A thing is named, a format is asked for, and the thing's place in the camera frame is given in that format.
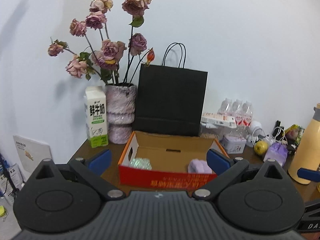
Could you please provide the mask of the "purple fluffy cloth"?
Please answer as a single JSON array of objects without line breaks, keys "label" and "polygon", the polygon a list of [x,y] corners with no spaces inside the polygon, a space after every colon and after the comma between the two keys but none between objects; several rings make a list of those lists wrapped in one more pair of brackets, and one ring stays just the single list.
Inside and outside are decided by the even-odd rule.
[{"label": "purple fluffy cloth", "polygon": [[212,169],[205,160],[193,159],[188,165],[188,173],[212,174]]}]

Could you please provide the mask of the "cream thermos jug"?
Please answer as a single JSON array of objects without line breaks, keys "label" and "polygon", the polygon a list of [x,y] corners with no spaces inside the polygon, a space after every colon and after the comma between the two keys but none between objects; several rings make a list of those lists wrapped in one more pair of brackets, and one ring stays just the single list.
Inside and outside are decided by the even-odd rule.
[{"label": "cream thermos jug", "polygon": [[319,167],[319,103],[313,109],[313,117],[303,133],[295,156],[287,171],[293,180],[302,185],[310,184],[311,180],[300,178],[298,170],[305,168],[317,171]]}]

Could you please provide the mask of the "purple tissue pack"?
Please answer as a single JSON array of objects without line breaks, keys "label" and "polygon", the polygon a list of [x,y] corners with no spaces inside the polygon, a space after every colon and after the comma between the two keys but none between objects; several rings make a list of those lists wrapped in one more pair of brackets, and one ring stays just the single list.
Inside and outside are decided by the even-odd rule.
[{"label": "purple tissue pack", "polygon": [[287,155],[288,150],[286,145],[275,142],[268,148],[264,156],[264,162],[266,162],[268,159],[274,159],[279,163],[281,167],[283,167],[286,162]]}]

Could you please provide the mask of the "white flat carton box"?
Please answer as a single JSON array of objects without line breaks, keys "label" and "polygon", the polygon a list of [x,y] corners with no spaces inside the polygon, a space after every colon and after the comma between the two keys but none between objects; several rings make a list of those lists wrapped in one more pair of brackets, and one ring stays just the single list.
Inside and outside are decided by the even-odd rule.
[{"label": "white flat carton box", "polygon": [[237,127],[235,118],[224,114],[203,113],[201,116],[201,122],[216,126],[229,127],[232,129]]}]

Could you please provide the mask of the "yellow green apple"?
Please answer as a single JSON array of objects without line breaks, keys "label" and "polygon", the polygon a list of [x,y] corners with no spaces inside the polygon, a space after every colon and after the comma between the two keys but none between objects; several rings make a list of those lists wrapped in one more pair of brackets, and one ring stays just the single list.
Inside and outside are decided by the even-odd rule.
[{"label": "yellow green apple", "polygon": [[268,143],[265,141],[258,141],[255,143],[253,149],[255,154],[259,156],[264,155],[268,150]]}]

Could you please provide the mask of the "colourful snack packet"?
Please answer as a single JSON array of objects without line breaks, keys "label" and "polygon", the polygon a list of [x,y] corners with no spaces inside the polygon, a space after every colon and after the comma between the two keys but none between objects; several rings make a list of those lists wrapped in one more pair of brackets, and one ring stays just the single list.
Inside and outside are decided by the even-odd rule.
[{"label": "colourful snack packet", "polygon": [[285,130],[285,138],[290,144],[300,144],[305,129],[302,126],[296,124],[290,126]]}]

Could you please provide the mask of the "white small desk fan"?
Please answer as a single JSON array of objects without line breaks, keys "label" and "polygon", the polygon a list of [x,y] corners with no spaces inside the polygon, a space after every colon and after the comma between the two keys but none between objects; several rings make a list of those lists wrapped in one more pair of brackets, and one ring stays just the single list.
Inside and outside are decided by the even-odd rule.
[{"label": "white small desk fan", "polygon": [[262,131],[262,124],[256,120],[253,120],[247,130],[246,135],[246,145],[253,147],[255,143],[259,140],[259,134]]}]

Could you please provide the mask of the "clear water bottle left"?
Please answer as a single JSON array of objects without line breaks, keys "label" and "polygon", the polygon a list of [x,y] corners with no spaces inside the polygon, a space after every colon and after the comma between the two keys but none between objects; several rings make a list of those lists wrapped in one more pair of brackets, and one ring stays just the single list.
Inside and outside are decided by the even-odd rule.
[{"label": "clear water bottle left", "polygon": [[221,103],[220,108],[218,109],[217,113],[220,115],[230,115],[232,109],[232,99],[225,98]]}]

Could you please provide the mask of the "clear water bottle right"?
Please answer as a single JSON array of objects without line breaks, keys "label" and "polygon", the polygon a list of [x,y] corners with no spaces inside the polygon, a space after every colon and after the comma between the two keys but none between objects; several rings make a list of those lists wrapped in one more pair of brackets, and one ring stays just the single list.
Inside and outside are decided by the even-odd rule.
[{"label": "clear water bottle right", "polygon": [[243,105],[242,105],[242,124],[245,127],[249,127],[251,122],[252,122],[252,118],[253,118],[253,107],[252,107],[252,103],[249,101],[246,101]]}]

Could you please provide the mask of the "clear water bottle middle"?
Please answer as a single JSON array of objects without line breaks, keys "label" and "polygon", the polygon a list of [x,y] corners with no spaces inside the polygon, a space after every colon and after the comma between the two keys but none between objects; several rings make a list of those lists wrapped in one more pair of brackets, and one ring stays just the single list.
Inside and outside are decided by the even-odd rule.
[{"label": "clear water bottle middle", "polygon": [[242,100],[236,99],[232,104],[231,116],[235,119],[236,125],[239,126],[242,123],[244,114],[242,111]]}]

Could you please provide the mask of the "black charger adapter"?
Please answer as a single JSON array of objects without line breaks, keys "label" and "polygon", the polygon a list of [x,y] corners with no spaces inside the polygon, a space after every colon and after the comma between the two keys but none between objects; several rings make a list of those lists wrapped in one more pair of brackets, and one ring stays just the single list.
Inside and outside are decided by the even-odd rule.
[{"label": "black charger adapter", "polygon": [[273,130],[276,131],[280,127],[280,125],[281,125],[281,121],[277,120]]}]

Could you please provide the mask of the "white booklet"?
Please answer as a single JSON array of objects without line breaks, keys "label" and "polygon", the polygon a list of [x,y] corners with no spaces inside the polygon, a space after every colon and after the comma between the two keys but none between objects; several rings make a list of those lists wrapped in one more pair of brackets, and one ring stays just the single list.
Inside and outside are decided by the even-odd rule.
[{"label": "white booklet", "polygon": [[50,146],[31,139],[13,136],[16,150],[26,172],[32,173],[43,159],[52,159]]}]

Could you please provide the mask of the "purple mottled vase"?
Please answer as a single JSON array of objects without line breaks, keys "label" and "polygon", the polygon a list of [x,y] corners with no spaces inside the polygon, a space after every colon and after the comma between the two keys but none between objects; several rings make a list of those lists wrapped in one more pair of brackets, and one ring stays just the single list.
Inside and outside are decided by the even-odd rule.
[{"label": "purple mottled vase", "polygon": [[108,138],[113,144],[126,144],[135,120],[137,87],[133,84],[105,87]]}]

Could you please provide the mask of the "black paper bag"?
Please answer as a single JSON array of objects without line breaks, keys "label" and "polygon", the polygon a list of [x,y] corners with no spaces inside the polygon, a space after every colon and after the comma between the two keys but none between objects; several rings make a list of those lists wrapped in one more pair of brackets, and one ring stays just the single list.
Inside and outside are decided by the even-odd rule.
[{"label": "black paper bag", "polygon": [[179,46],[177,67],[143,63],[140,67],[133,130],[196,137],[207,85],[207,72],[185,68],[186,48],[182,43],[168,45],[165,55]]}]

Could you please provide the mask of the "dried rose bouquet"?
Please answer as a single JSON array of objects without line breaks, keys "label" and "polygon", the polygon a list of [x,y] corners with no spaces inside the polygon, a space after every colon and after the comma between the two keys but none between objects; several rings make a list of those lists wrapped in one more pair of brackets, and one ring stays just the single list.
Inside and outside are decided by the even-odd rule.
[{"label": "dried rose bouquet", "polygon": [[71,53],[72,59],[65,67],[66,72],[77,79],[90,80],[97,75],[106,85],[132,85],[133,78],[129,71],[135,58],[139,63],[149,65],[154,59],[153,49],[148,48],[146,38],[135,31],[144,24],[144,14],[149,9],[152,0],[124,0],[121,8],[131,16],[130,38],[128,42],[113,41],[107,28],[107,13],[113,8],[112,0],[92,0],[89,14],[83,21],[73,19],[69,32],[74,37],[88,39],[88,30],[97,31],[101,39],[101,47],[94,49],[91,42],[80,53],[73,52],[68,43],[61,40],[51,40],[47,53],[56,57],[63,52]]}]

